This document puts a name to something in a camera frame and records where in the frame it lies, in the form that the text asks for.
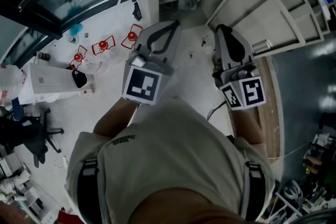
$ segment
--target white tiled floor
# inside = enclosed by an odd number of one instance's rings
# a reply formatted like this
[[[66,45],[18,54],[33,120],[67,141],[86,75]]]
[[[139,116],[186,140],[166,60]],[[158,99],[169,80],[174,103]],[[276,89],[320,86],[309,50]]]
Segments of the white tiled floor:
[[[80,44],[91,45],[99,42],[104,36],[114,35],[116,44],[120,49],[121,61],[109,66],[102,74],[95,76],[94,95],[76,96],[69,99],[58,100],[45,104],[50,107],[50,126],[62,127],[63,135],[55,135],[54,140],[60,145],[62,153],[57,154],[49,150],[46,162],[39,169],[34,167],[33,156],[20,146],[15,149],[18,157],[26,163],[32,172],[32,179],[66,209],[69,208],[67,198],[63,191],[66,179],[66,169],[63,167],[63,156],[70,158],[73,146],[81,131],[92,131],[95,123],[107,110],[121,97],[121,86],[124,70],[124,60],[129,53],[120,46],[133,23],[137,23],[132,15],[133,5],[130,2],[121,4],[97,14],[83,24],[80,33]],[[201,46],[202,38],[206,45]],[[175,74],[168,87],[166,96],[178,95],[188,102],[201,115],[208,112],[224,101],[224,96],[215,88],[212,78],[213,65],[211,56],[214,49],[214,36],[205,26],[185,30],[182,32],[179,47],[174,60]],[[53,66],[66,67],[77,50],[76,46],[64,39],[52,42],[44,51],[52,57]],[[212,116],[210,122],[225,135],[232,134],[227,108],[224,106]],[[59,206],[49,196],[44,196],[49,206],[56,211]]]

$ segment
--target beige t-shirt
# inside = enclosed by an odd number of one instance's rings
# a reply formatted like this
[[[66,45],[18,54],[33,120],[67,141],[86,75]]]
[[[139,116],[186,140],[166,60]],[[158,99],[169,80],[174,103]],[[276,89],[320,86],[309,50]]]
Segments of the beige t-shirt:
[[[133,123],[112,140],[80,133],[68,167],[70,197],[75,165],[97,151],[112,223],[126,224],[140,202],[167,188],[193,190],[239,214],[247,160],[262,166],[267,197],[274,188],[264,144],[251,146],[241,137],[232,144],[178,100],[141,106]]]

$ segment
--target black cable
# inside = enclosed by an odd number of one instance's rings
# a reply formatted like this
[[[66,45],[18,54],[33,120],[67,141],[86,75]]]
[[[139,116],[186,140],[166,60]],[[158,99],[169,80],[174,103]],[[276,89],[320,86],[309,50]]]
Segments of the black cable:
[[[211,116],[212,116],[212,114],[214,114],[215,113],[215,111],[217,110],[217,109],[220,109],[222,106],[224,106],[226,104],[226,101],[224,101],[223,103],[221,103],[218,107],[216,107],[215,109],[212,109],[212,110],[210,110],[209,111],[209,113],[208,113],[208,116],[206,117],[206,120],[208,121],[210,118],[211,118]]]

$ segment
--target office chair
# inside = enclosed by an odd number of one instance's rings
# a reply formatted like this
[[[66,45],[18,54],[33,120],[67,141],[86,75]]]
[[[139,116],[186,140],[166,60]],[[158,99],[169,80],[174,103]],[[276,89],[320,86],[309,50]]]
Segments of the office chair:
[[[39,167],[39,163],[46,160],[45,154],[48,152],[46,141],[52,148],[60,153],[61,150],[50,139],[51,135],[64,134],[63,129],[58,131],[47,131],[47,114],[50,109],[44,112],[44,122],[40,121],[41,117],[24,116],[19,121],[12,121],[4,117],[0,118],[0,144],[7,146],[12,151],[16,146],[24,144],[34,156],[34,165]]]

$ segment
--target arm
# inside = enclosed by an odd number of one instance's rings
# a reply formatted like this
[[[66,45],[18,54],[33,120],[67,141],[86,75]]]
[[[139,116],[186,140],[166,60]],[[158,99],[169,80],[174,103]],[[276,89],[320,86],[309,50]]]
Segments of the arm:
[[[261,144],[264,138],[251,110],[232,111],[237,137],[244,138],[250,145]]]
[[[110,138],[116,137],[129,124],[138,103],[120,98],[96,123],[93,132]]]

